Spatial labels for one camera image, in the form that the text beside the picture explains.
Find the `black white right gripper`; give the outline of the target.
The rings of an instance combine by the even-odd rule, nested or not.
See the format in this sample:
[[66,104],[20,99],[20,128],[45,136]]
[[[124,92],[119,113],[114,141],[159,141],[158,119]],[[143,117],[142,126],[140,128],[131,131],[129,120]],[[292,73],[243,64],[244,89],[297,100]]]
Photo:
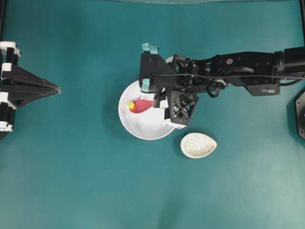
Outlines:
[[183,92],[166,92],[165,88],[157,89],[152,106],[153,108],[165,109],[164,126],[175,129],[185,128],[190,124],[197,105],[199,99],[197,93],[207,93],[211,98],[216,98],[227,87],[227,82],[224,80],[209,77],[212,60],[212,58],[194,60],[178,54],[166,59],[166,63],[176,70],[178,74],[177,88]]

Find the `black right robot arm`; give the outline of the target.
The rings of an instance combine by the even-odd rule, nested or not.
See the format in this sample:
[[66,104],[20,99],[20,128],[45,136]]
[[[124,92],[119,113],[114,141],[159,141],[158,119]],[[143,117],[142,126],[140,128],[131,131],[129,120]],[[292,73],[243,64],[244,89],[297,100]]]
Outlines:
[[304,47],[278,52],[238,52],[196,60],[174,55],[164,60],[145,51],[141,56],[141,91],[154,95],[164,109],[164,124],[189,125],[198,94],[216,98],[227,86],[243,87],[252,96],[278,95],[283,86],[305,78]]

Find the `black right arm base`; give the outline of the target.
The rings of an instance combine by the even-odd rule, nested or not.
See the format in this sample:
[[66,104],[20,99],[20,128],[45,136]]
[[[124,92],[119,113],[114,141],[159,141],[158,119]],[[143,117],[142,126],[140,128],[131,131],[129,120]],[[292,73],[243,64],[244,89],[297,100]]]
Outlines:
[[299,91],[286,106],[290,136],[305,145],[305,90]]

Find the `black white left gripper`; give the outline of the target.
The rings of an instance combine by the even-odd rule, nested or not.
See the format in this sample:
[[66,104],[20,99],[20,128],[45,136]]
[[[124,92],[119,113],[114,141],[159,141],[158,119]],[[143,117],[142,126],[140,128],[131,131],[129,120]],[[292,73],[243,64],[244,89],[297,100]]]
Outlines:
[[[0,63],[0,131],[10,133],[14,129],[17,108],[59,94],[61,88],[18,66],[20,50],[15,42],[1,42],[0,56],[4,58]],[[17,83],[51,89],[20,91]]]

